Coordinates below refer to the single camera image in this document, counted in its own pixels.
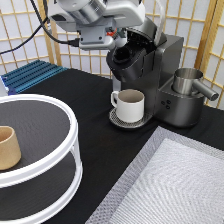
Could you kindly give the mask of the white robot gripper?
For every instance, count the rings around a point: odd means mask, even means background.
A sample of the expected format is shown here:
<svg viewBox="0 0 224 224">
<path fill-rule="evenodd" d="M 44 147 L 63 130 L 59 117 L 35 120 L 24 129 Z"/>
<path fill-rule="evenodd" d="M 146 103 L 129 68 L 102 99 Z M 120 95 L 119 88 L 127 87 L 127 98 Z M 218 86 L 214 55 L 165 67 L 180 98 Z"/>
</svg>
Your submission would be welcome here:
<svg viewBox="0 0 224 224">
<path fill-rule="evenodd" d="M 127 42 L 126 29 L 142 25 L 141 0 L 49 0 L 48 17 L 67 32 L 78 32 L 83 50 L 112 50 Z M 114 31 L 113 37 L 107 32 Z"/>
</svg>

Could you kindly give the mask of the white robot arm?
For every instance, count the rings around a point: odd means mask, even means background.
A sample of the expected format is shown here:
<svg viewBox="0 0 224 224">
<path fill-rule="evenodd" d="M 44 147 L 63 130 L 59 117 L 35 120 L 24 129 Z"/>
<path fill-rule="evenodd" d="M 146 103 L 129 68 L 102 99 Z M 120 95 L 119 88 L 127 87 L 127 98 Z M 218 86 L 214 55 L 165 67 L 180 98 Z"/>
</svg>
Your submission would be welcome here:
<svg viewBox="0 0 224 224">
<path fill-rule="evenodd" d="M 68 44 L 82 50 L 112 50 L 127 42 L 126 29 L 141 25 L 141 0 L 49 0 L 48 17 L 79 37 Z"/>
</svg>

